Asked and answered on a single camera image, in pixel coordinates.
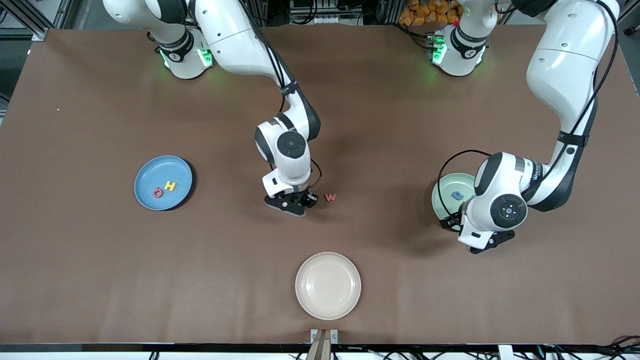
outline white plate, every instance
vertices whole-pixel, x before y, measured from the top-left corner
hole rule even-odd
[[[442,201],[452,214],[457,212],[465,201],[471,199],[476,194],[476,188],[474,187],[474,181],[476,177],[465,174],[463,172],[455,172],[453,174],[445,175],[440,179],[440,191],[442,191]],[[453,197],[453,193],[458,193],[458,198]],[[438,196],[438,184],[433,187],[431,192],[431,205],[433,211],[437,217],[442,220],[449,215],[447,210],[442,207],[440,198]],[[455,231],[460,230],[460,226],[453,225],[451,229]]]
[[[347,315],[360,299],[360,274],[347,258],[321,252],[308,258],[296,276],[296,296],[309,315],[336,320]]]

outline cable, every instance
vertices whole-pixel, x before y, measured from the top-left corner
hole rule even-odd
[[[360,12],[360,16],[358,16],[358,20],[356,20],[356,26],[358,26],[358,22],[360,22],[360,18],[362,18],[362,25],[364,25],[364,18],[367,15],[371,15],[372,13],[378,11],[378,9],[373,9],[367,13]]]
[[[413,36],[413,37],[417,37],[417,38],[427,38],[427,35],[424,34],[418,34],[418,33],[414,33],[412,31],[410,31],[406,26],[402,27],[402,25],[396,23],[396,22],[385,22],[383,25],[391,25],[394,26],[398,29],[400,29],[400,31],[402,31],[403,33]]]
[[[386,22],[383,25],[391,25],[391,26],[393,26],[393,27],[395,27],[397,29],[400,29],[400,31],[402,31],[403,33],[409,35],[409,37],[411,38],[413,43],[418,45],[418,47],[420,47],[421,49],[424,49],[424,50],[437,50],[438,49],[437,47],[422,45],[415,39],[415,38],[427,39],[427,35],[414,33],[412,31],[410,31],[406,26],[402,27],[399,24],[396,24],[395,22]]]
[[[611,9],[601,0],[597,0],[596,4],[600,5],[607,12],[607,14],[609,14],[609,17],[611,18],[611,22],[613,23],[613,35],[614,35],[613,52],[611,53],[611,57],[609,58],[609,63],[607,64],[607,68],[604,70],[604,73],[602,74],[602,79],[600,79],[598,86],[593,91],[593,95],[591,95],[591,98],[589,98],[587,105],[582,110],[582,113],[580,113],[580,116],[578,117],[578,121],[576,121],[575,125],[573,125],[573,128],[569,132],[569,135],[574,135],[575,131],[578,129],[578,125],[580,125],[580,123],[582,122],[584,115],[587,113],[587,110],[591,106],[591,103],[595,100],[596,95],[598,95],[598,92],[600,91],[600,88],[602,88],[602,84],[604,84],[604,81],[607,79],[607,76],[609,75],[609,71],[613,66],[613,60],[616,58],[616,53],[618,52],[618,25],[616,23],[616,16],[613,15],[613,12],[611,11]],[[536,182],[536,184],[542,183],[549,176],[549,174],[551,174],[553,169],[556,167],[556,165],[560,161],[560,157],[562,157],[566,147],[567,147],[567,143],[564,143],[564,145],[562,146],[562,149],[560,150],[560,152],[558,153],[558,156],[556,157],[556,160],[553,162],[553,164],[551,164],[551,167],[549,167],[549,170],[547,171],[547,173],[544,174],[540,178],[540,180]],[[529,185],[529,187],[522,192],[522,195],[525,195],[527,192],[529,192],[531,190],[531,186],[532,185]]]
[[[389,356],[391,356],[392,354],[400,354],[400,356],[402,356],[404,360],[409,360],[409,358],[400,351],[391,351],[385,357],[383,357],[382,360],[390,360]]]
[[[558,349],[560,349],[560,351],[564,351],[564,352],[566,352],[567,354],[569,354],[569,356],[571,356],[571,357],[572,357],[572,358],[574,358],[575,360],[582,360],[578,355],[574,354],[573,352],[567,351],[567,350],[565,350],[565,349],[563,349],[563,348],[561,348],[561,347],[559,347],[559,346],[557,346],[557,345],[556,345],[556,347],[557,347]]]
[[[0,20],[0,24],[2,24],[2,23],[3,23],[3,21],[6,19],[6,15],[7,15],[8,13],[9,13],[9,12],[8,12],[8,11],[6,11],[6,9],[5,9],[5,8],[3,8],[2,6],[0,6],[0,15],[2,15],[2,20]]]
[[[593,72],[593,88],[596,88],[596,80],[598,79],[598,70],[600,69],[600,64],[596,66],[596,69]]]
[[[306,19],[303,22],[296,22],[291,18],[289,19],[289,21],[297,25],[306,25],[309,22],[311,22],[316,17],[317,14],[318,14],[318,1],[314,0],[314,2],[309,7],[309,15],[306,16]]]
[[[624,338],[622,338],[622,339],[620,339],[620,340],[618,340],[618,341],[615,341],[615,342],[611,343],[611,344],[609,345],[609,347],[621,347],[621,346],[620,346],[620,344],[622,344],[622,343],[626,343],[627,341],[629,341],[629,340],[633,340],[633,339],[640,339],[640,336],[638,336],[638,335],[634,335],[634,336],[625,336]]]
[[[318,165],[318,163],[316,163],[316,161],[315,161],[313,158],[311,158],[311,162],[312,162],[312,163],[317,167],[318,172],[319,172],[320,174],[318,175],[318,178],[316,179],[316,181],[314,182],[314,184],[309,186],[309,188],[310,188],[310,189],[311,189],[311,188],[315,188],[315,187],[320,183],[320,180],[322,180],[322,169],[320,168],[320,166]]]
[[[622,13],[622,15],[618,17],[618,21],[620,21],[623,17],[627,16],[627,14],[630,13],[638,4],[640,4],[640,0],[637,0],[636,2],[634,2],[633,5],[631,5],[624,13]]]
[[[488,152],[484,152],[484,151],[480,151],[480,150],[473,150],[473,149],[469,149],[469,150],[465,150],[465,151],[461,151],[457,154],[455,154],[454,156],[451,156],[447,161],[445,161],[444,165],[442,165],[442,167],[440,168],[440,172],[438,173],[438,182],[436,183],[436,186],[438,187],[438,197],[440,198],[440,203],[442,204],[442,207],[444,208],[444,210],[447,212],[447,214],[456,222],[456,224],[458,224],[459,226],[462,226],[460,224],[460,222],[458,221],[458,219],[455,219],[453,217],[453,215],[451,214],[451,212],[449,211],[449,209],[447,209],[447,206],[444,204],[444,200],[442,200],[442,192],[440,191],[440,179],[442,178],[442,172],[444,171],[444,168],[447,167],[447,165],[451,162],[451,160],[457,158],[458,156],[462,155],[462,154],[466,154],[468,152],[477,152],[478,154],[482,154],[485,156],[491,156],[491,154],[489,154]]]
[[[244,8],[245,13],[249,14],[249,9],[247,9],[244,1],[240,1],[240,3],[242,4],[242,6]],[[284,73],[283,73],[283,70],[282,70],[282,64],[280,64],[280,60],[275,55],[276,54],[275,50],[273,50],[273,47],[271,46],[271,43],[269,43],[269,40],[267,39],[267,37],[264,36],[264,33],[262,32],[262,28],[260,26],[258,26],[258,24],[256,23],[255,19],[253,17],[250,17],[250,16],[247,16],[247,17],[249,18],[249,21],[252,24],[252,27],[253,27],[253,30],[256,33],[256,36],[258,36],[260,38],[260,41],[262,42],[262,44],[264,45],[265,49],[267,50],[267,55],[269,55],[269,62],[271,62],[271,66],[273,67],[273,71],[276,74],[276,77],[278,78],[278,83],[280,85],[280,88],[283,88],[285,86],[285,84],[284,84]],[[282,109],[284,108],[284,100],[285,100],[285,95],[282,96],[282,102],[280,103],[280,110],[279,111],[282,111]]]
[[[518,10],[518,8],[514,6],[514,7],[512,7],[511,9],[508,9],[508,10],[505,10],[505,11],[503,11],[503,12],[502,12],[502,11],[500,11],[500,9],[498,9],[498,3],[497,3],[497,1],[493,4],[493,7],[495,8],[495,12],[497,12],[497,13],[499,13],[499,14],[501,14],[501,15],[504,15],[504,14],[506,14],[506,13],[512,13],[512,12],[514,12],[514,11]]]

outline table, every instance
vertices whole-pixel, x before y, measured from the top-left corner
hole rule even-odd
[[[0,129],[0,342],[609,343],[636,333],[634,218],[640,101],[622,56],[568,204],[532,211],[481,255],[437,225],[431,189],[464,149],[548,161],[559,122],[528,90],[537,26],[498,26],[471,75],[445,76],[394,28],[267,29],[322,120],[324,179],[307,217],[266,208],[257,124],[268,78],[219,68],[173,77],[142,31],[52,30],[34,44]],[[174,154],[196,171],[175,211],[133,180]],[[475,174],[469,154],[448,172]],[[298,267],[322,251],[358,267],[362,297],[322,322],[299,306]]]

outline plate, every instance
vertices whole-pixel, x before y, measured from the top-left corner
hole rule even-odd
[[[476,194],[474,188],[474,181],[476,178],[472,175],[465,174],[463,172],[455,172],[453,174],[445,175],[440,179],[440,191],[442,191],[442,200],[445,206],[452,214],[460,209],[460,205],[463,202],[471,199]],[[431,205],[436,216],[442,220],[449,215],[442,207],[440,198],[438,197],[438,185],[433,187],[431,192]],[[452,229],[459,231],[460,226],[454,225]]]
[[[143,166],[133,184],[138,202],[147,209],[169,210],[179,205],[191,191],[193,174],[183,159],[158,156]]]
[[[360,299],[360,274],[347,258],[321,252],[308,258],[296,276],[296,296],[309,315],[336,320],[347,315]]]

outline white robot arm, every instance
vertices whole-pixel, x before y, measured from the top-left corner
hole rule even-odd
[[[195,27],[160,21],[145,0],[102,0],[102,3],[117,22],[148,30],[164,58],[164,66],[178,78],[196,78],[212,65],[209,48]]]
[[[465,9],[471,1],[465,2]],[[481,30],[478,35],[463,26],[467,19],[474,17],[473,12],[467,15],[466,11],[459,26],[463,30],[450,29],[447,34],[464,33],[486,40],[487,26],[495,25],[495,9],[487,0],[477,3],[482,4],[476,9],[479,10],[477,16],[483,14],[483,21],[476,22],[473,27]],[[564,205],[587,145],[598,107],[594,95],[595,72],[614,33],[611,18],[617,17],[618,3],[612,0],[557,0],[549,6],[543,18],[547,29],[529,63],[527,83],[531,92],[560,120],[556,148],[549,164],[505,152],[498,152],[483,162],[474,184],[476,196],[463,203],[458,214],[461,224],[458,240],[474,253],[481,252],[489,244],[489,247],[495,247],[494,236],[522,224],[528,208],[549,211]],[[473,57],[464,59],[458,49],[464,51],[470,42],[460,47],[448,36],[445,43],[450,46],[439,66],[446,72],[452,69],[454,75],[468,74],[477,60]],[[478,51],[481,51],[479,46],[484,46],[482,41],[475,45]],[[506,241],[512,235],[500,240]]]
[[[265,203],[301,217],[305,208],[312,207],[317,201],[308,189],[311,174],[308,142],[318,136],[320,119],[282,58],[260,28],[253,26],[240,1],[146,0],[147,11],[159,24],[148,20],[147,15],[145,20],[159,28],[163,24],[165,30],[169,27],[184,29],[190,16],[202,30],[206,49],[211,51],[220,67],[233,74],[267,76],[280,87],[289,109],[260,124],[254,140],[260,155],[275,167],[262,178],[267,192]],[[155,31],[152,35],[158,41]]]

